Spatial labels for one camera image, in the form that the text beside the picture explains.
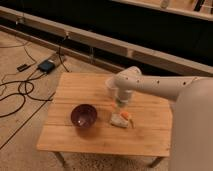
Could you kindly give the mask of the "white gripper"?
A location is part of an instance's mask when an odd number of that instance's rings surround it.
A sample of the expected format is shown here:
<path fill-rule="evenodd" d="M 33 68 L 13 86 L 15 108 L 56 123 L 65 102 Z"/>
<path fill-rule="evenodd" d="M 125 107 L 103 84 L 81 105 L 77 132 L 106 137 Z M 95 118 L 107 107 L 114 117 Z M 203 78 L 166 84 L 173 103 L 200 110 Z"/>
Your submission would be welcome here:
<path fill-rule="evenodd" d="M 131 99 L 132 91 L 131 90 L 122 90 L 119 89 L 115 96 L 115 102 L 119 107 L 123 107 L 127 105 Z M 117 111 L 117 105 L 115 103 L 111 103 L 110 106 L 114 112 Z M 134 129 L 134 121 L 132 119 L 129 120 L 131 127 Z"/>

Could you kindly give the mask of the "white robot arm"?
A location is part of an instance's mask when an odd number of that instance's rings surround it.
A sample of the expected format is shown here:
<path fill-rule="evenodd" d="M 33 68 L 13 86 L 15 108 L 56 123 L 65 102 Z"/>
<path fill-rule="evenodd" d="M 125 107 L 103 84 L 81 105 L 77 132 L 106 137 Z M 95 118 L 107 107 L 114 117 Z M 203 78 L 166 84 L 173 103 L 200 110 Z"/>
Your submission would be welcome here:
<path fill-rule="evenodd" d="M 213 77 L 147 76 L 133 66 L 112 78 L 119 106 L 132 91 L 174 103 L 168 171 L 213 171 Z"/>

